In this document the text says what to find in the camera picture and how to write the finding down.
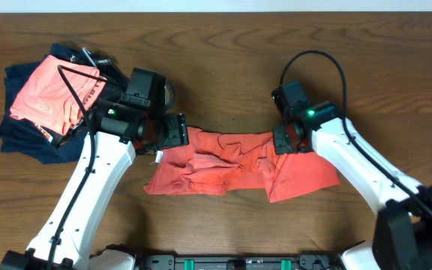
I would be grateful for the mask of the red soccer t-shirt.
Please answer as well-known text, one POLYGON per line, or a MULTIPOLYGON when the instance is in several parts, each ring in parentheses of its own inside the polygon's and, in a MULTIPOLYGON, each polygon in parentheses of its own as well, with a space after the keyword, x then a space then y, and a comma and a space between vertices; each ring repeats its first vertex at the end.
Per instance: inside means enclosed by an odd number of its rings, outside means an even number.
POLYGON ((336 169, 314 152, 275 152, 272 133, 222 134, 188 128, 188 145, 163 150, 151 195, 263 189, 272 203, 339 185, 336 169))

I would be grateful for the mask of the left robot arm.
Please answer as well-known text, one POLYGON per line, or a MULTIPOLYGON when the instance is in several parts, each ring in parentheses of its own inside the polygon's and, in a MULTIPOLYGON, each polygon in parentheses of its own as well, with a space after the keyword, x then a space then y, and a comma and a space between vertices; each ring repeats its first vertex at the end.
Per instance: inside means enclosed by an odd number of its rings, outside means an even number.
POLYGON ((185 116, 169 110, 176 102, 171 81, 134 68, 116 102, 104 100, 82 112, 88 126, 73 175, 48 221, 24 253, 9 250, 0 269, 135 269, 129 251, 92 256, 101 218, 116 186, 137 155, 188 144, 185 116))

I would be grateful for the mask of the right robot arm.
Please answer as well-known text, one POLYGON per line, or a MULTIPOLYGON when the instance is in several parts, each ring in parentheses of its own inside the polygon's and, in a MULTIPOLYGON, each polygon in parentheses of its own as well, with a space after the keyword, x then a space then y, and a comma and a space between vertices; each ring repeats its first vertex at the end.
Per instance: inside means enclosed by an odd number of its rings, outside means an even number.
POLYGON ((432 185, 388 162, 330 102, 313 104, 299 82, 271 97, 283 116, 273 130, 277 154, 310 153, 332 164, 376 215, 373 241, 340 256, 342 269, 432 269, 432 185))

